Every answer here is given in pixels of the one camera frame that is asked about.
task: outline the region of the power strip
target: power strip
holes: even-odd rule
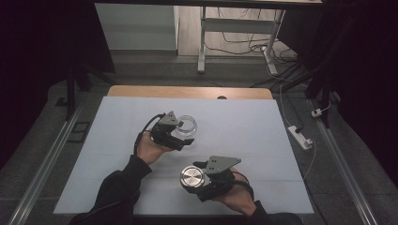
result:
[[[311,112],[311,115],[313,116],[313,118],[316,118],[316,117],[322,115],[322,111],[320,109],[314,110]]]
[[[287,128],[290,134],[296,139],[302,150],[308,150],[312,148],[313,141],[311,139],[305,139],[304,136],[301,134],[301,132],[296,133],[296,129],[297,129],[296,126],[291,126]]]

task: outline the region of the black sleeve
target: black sleeve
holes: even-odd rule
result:
[[[131,224],[135,203],[140,197],[141,180],[151,169],[136,156],[130,156],[123,171],[115,171],[102,182],[94,207],[79,214],[69,225]]]
[[[245,225],[275,225],[269,218],[269,215],[260,201],[256,201],[255,206],[257,206],[257,208],[252,216],[246,221]]]

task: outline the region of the wire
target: wire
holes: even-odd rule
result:
[[[137,135],[137,139],[135,140],[134,143],[134,150],[133,150],[133,154],[135,156],[138,156],[138,144],[141,141],[141,138],[143,137],[144,132],[146,131],[146,128],[156,119],[156,118],[163,118],[163,116],[166,115],[166,113],[164,114],[157,114],[154,117],[152,117],[152,119],[149,120],[149,122],[147,122],[147,124],[145,125],[145,127],[143,128],[143,130]]]
[[[290,68],[293,68],[293,70],[291,70],[287,75],[284,76],[283,79],[279,79],[279,82],[274,83],[269,89],[271,92],[273,92],[273,88],[278,85],[281,82],[292,82],[293,80],[288,80],[287,78],[290,77],[291,75],[293,75],[293,73],[299,69],[301,67],[301,64],[295,63],[294,65],[292,65]]]
[[[231,53],[231,54],[247,54],[247,53],[252,53],[252,51],[247,51],[247,52],[228,52],[228,51],[222,50],[222,49],[213,49],[213,48],[208,47],[208,46],[206,45],[206,43],[205,43],[205,46],[206,46],[206,48],[208,48],[209,50],[219,51],[219,52],[223,52],[223,53]]]
[[[311,141],[313,141],[313,143],[314,143],[314,148],[315,148],[314,156],[313,156],[313,160],[311,161],[310,167],[308,168],[307,172],[305,173],[304,177],[302,178],[303,181],[305,180],[305,177],[307,177],[308,173],[310,172],[311,168],[313,167],[313,163],[314,163],[315,156],[316,156],[316,142],[314,139],[311,139]]]
[[[292,68],[294,65],[290,66],[290,67],[287,68],[284,72],[280,73],[279,76],[280,76],[280,77],[283,76],[284,73],[287,72],[287,71],[288,71],[290,68]],[[253,87],[257,86],[257,85],[271,82],[271,81],[273,81],[273,80],[275,80],[275,79],[276,79],[275,77],[271,76],[271,79],[268,79],[268,80],[263,81],[263,82],[257,82],[257,83],[255,83],[255,84],[253,84],[252,86],[250,86],[249,88],[253,88]]]
[[[287,51],[289,51],[289,50],[292,50],[292,49],[288,48],[288,49],[282,50],[281,52],[279,52],[279,56],[281,57],[281,54],[282,54],[282,53],[287,52]]]
[[[222,11],[221,11],[221,9],[220,9],[219,7],[217,8],[217,10],[218,10],[218,13],[219,13],[219,18],[221,18],[221,15],[222,15],[223,18],[225,18],[225,16],[223,15],[223,13],[222,13]],[[238,19],[240,19],[240,18],[246,16],[246,14],[248,13],[248,11],[249,11],[249,9],[248,9],[248,8],[245,8],[245,9],[243,10],[243,13],[244,13],[244,14],[243,14],[242,16],[240,16]],[[257,20],[260,18],[260,13],[261,13],[261,9],[260,9],[260,11],[258,12]],[[253,39],[253,36],[252,36],[252,38],[251,38],[250,40],[228,40],[228,39],[226,39],[225,33],[224,33],[224,32],[222,32],[222,37],[223,37],[223,39],[225,40],[225,42],[228,42],[228,43],[247,43],[247,42],[249,42],[249,48],[250,48],[250,44],[251,44],[252,42],[269,40],[269,38],[264,38],[264,39]]]
[[[300,129],[300,130],[303,130],[303,129],[305,128],[305,124],[304,124],[304,122],[302,121],[301,116],[299,115],[298,111],[296,110],[296,107],[293,105],[292,101],[290,100],[290,97],[287,95],[287,92],[286,92],[286,98],[287,98],[287,100],[289,101],[290,105],[292,105],[293,110],[295,111],[296,117],[298,118],[298,120],[299,120],[300,123],[301,123],[301,127],[300,127],[299,129]]]
[[[271,78],[274,78],[274,79],[277,79],[277,80],[280,80],[280,81],[292,82],[292,80],[287,80],[286,78],[281,78],[282,75],[279,75],[279,77],[272,76],[271,71],[269,71],[269,68],[268,68],[268,67],[267,67],[267,71],[268,71],[269,77],[271,77]]]
[[[232,172],[232,173],[236,173],[236,174],[239,174],[239,175],[243,176],[243,177],[245,178],[246,182],[247,182],[248,184],[250,184],[250,183],[249,183],[249,179],[248,179],[245,175],[243,175],[242,173],[240,173],[240,172]]]
[[[321,112],[326,111],[328,108],[330,108],[330,100],[329,100],[329,106],[326,109],[321,110]]]
[[[276,55],[276,53],[275,53],[274,50],[272,50],[272,53],[273,53],[273,59],[274,59],[275,61],[277,61],[278,63],[280,63],[280,64],[294,63],[294,62],[297,62],[297,61],[298,61],[297,59],[294,59],[294,60],[287,60],[287,59],[282,58],[282,57],[280,57],[280,56],[278,57],[278,56]]]
[[[280,86],[280,94],[279,94],[279,97],[281,98],[281,106],[282,106],[282,112],[283,112],[283,119],[286,121],[286,123],[287,123],[290,127],[292,127],[292,125],[289,123],[289,121],[287,121],[286,114],[284,113],[284,107],[283,107],[283,102],[282,102],[282,86]]]
[[[210,81],[210,80],[206,80],[206,81],[209,82],[209,83],[212,83],[212,84],[214,84],[214,85],[216,85],[216,86],[223,87],[222,85],[219,85],[219,84],[216,83],[216,82],[213,82],[213,81]]]

